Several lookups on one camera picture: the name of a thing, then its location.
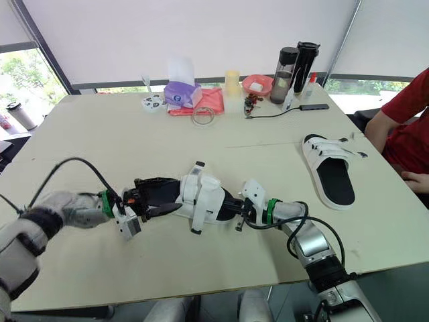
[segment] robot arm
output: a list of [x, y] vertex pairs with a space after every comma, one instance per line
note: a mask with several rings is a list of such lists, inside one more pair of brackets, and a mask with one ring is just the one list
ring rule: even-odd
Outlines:
[[[242, 194], [246, 198], [244, 207], [248, 204], [256, 210], [256, 218], [253, 219], [259, 226], [303, 217], [306, 213], [301, 203], [268, 200], [265, 190], [255, 180], [245, 183]], [[291, 236], [301, 221], [291, 221], [280, 227], [287, 236]], [[305, 220], [292, 240], [292, 247], [316, 288], [324, 309], [332, 313], [332, 321], [381, 321], [353, 276], [346, 273], [323, 232], [311, 220]]]
[[65, 226], [92, 228], [115, 218], [125, 239], [140, 231], [137, 217], [125, 207], [120, 214], [106, 192], [98, 195], [52, 193], [14, 222], [0, 229], [0, 322], [11, 318], [10, 301], [39, 274], [37, 257]]

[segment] red bowl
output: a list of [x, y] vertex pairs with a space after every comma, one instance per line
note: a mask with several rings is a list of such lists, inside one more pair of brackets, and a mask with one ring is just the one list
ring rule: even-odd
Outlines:
[[[255, 82], [257, 82], [263, 86], [262, 91], [259, 92], [259, 91], [254, 91], [253, 89], [250, 89], [250, 85], [252, 85], [252, 83], [255, 83]], [[250, 76], [244, 78], [244, 80], [241, 84], [243, 85], [243, 88], [246, 92], [253, 93], [253, 94], [256, 94], [258, 96], [266, 96], [273, 89], [272, 77], [268, 77], [265, 75], [259, 75], [259, 74], [250, 75]]]

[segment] pink cloth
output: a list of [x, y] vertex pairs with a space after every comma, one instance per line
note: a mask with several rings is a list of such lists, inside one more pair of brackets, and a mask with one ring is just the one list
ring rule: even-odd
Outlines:
[[[210, 107], [214, 111], [214, 114], [222, 114], [224, 111], [222, 89], [203, 89], [202, 99], [195, 108], [199, 107]], [[173, 116], [192, 115], [194, 109], [182, 107], [181, 109], [168, 111], [168, 113]]]

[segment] white slipper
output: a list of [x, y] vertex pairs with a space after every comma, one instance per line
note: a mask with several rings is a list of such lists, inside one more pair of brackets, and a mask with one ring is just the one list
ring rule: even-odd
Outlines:
[[311, 171], [317, 192], [322, 202], [335, 210], [351, 208], [355, 202], [349, 173], [350, 158], [365, 158], [362, 152], [351, 152], [342, 147], [348, 140], [328, 140], [310, 134], [302, 141], [302, 151]]

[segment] bottle cap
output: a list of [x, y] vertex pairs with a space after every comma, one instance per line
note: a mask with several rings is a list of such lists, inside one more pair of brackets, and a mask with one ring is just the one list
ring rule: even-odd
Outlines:
[[314, 57], [319, 55], [319, 47], [320, 45], [312, 43], [312, 42], [298, 42], [297, 45], [300, 52], [313, 53]]
[[7, 105], [6, 110], [15, 111], [15, 110], [19, 109], [20, 107], [21, 107], [21, 103], [13, 102], [13, 103], [10, 103]]
[[279, 62], [282, 65], [295, 64], [296, 57], [298, 56], [299, 50], [295, 47], [283, 47], [280, 50]]

